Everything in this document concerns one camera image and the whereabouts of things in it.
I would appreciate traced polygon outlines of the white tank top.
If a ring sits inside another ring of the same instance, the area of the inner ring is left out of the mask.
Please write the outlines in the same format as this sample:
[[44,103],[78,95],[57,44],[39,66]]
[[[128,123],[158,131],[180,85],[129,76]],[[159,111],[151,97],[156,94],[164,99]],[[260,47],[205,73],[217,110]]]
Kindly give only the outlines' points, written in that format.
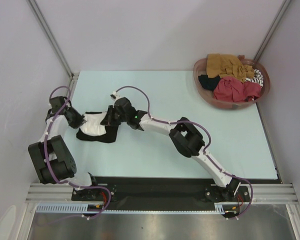
[[79,129],[86,135],[98,137],[107,133],[106,127],[101,125],[102,120],[106,117],[106,112],[101,113],[85,113],[84,124]]

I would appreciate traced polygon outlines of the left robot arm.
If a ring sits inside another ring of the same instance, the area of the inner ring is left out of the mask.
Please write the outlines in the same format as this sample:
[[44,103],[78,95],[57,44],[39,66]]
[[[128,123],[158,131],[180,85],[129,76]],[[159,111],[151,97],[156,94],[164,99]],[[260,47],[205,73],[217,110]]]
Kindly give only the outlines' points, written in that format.
[[77,165],[64,136],[68,128],[78,129],[84,116],[72,107],[65,96],[49,99],[50,109],[45,119],[42,137],[28,146],[37,177],[42,184],[65,184],[81,190],[92,186],[89,173],[78,173]]

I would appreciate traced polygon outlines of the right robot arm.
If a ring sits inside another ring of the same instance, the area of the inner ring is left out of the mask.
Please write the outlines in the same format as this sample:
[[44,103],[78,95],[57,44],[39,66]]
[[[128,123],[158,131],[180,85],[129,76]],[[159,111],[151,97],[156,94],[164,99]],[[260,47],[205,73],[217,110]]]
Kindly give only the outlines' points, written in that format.
[[224,199],[234,198],[241,182],[227,173],[207,150],[203,135],[194,122],[182,117],[176,122],[156,120],[147,111],[136,110],[126,97],[111,94],[113,105],[108,106],[102,124],[117,127],[126,123],[134,130],[155,132],[168,136],[176,150],[186,158],[199,163],[211,176]]

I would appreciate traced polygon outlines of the black tank top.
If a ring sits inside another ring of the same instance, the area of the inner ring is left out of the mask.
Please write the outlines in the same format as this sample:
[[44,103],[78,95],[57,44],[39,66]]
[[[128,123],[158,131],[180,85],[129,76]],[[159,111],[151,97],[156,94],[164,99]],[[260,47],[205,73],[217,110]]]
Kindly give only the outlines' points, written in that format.
[[[101,112],[86,112],[85,114],[98,114]],[[101,136],[89,136],[84,134],[80,128],[78,129],[78,132],[76,133],[76,138],[81,141],[86,142],[101,142],[101,143],[114,143],[117,139],[117,133],[118,133],[118,126],[105,126],[106,134]]]

